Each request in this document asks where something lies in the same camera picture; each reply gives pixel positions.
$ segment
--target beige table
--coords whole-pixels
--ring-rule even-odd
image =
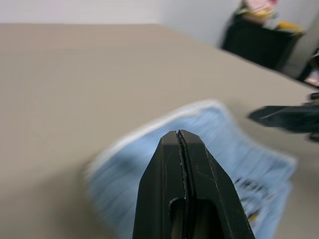
[[[99,239],[83,165],[143,123],[215,98],[300,166],[277,238],[318,238],[319,145],[245,115],[312,90],[156,25],[0,25],[0,238]]]

